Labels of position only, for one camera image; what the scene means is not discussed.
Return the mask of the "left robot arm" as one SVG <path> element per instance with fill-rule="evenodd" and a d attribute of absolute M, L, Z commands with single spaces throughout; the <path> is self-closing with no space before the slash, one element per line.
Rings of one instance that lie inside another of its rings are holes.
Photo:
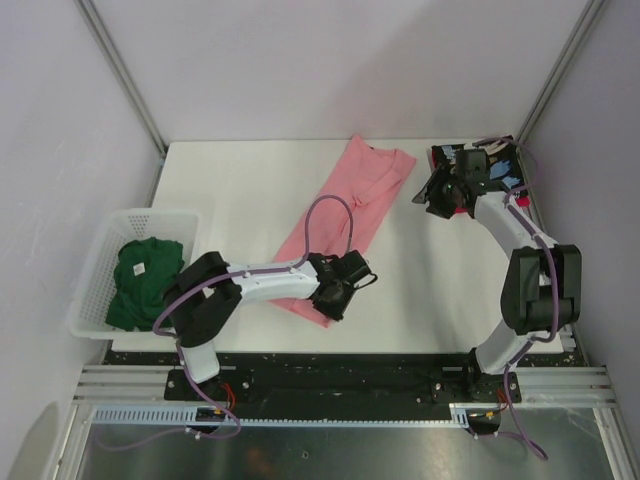
<path fill-rule="evenodd" d="M 322 316 L 340 321 L 371 274 L 361 254 L 309 253 L 275 264 L 230 264 L 209 252 L 181 272 L 163 296 L 159 324 L 170 322 L 177 351 L 186 366 L 186 387 L 197 398 L 214 397 L 221 387 L 215 338 L 236 309 L 280 299 L 309 300 Z"/>

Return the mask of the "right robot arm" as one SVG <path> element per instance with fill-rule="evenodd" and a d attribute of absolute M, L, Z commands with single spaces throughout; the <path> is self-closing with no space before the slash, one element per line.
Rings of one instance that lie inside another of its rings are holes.
<path fill-rule="evenodd" d="M 452 372 L 431 379 L 434 400 L 442 402 L 448 382 L 453 397 L 484 401 L 497 389 L 497 376 L 509 379 L 536 343 L 550 343 L 580 315 L 582 255 L 574 245 L 561 245 L 538 227 L 513 196 L 488 175 L 457 174 L 436 167 L 413 199 L 426 211 L 449 219 L 457 209 L 486 228 L 508 257 L 500 295 L 501 320 L 489 337 L 473 348 Z"/>

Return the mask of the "pink t shirt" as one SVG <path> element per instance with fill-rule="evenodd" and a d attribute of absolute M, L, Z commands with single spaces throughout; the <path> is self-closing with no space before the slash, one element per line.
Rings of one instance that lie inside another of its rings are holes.
<path fill-rule="evenodd" d="M 347 250 L 363 254 L 416 165 L 400 149 L 378 149 L 359 135 L 349 140 L 318 195 L 344 200 L 324 200 L 310 220 L 310 251 L 339 255 Z"/>

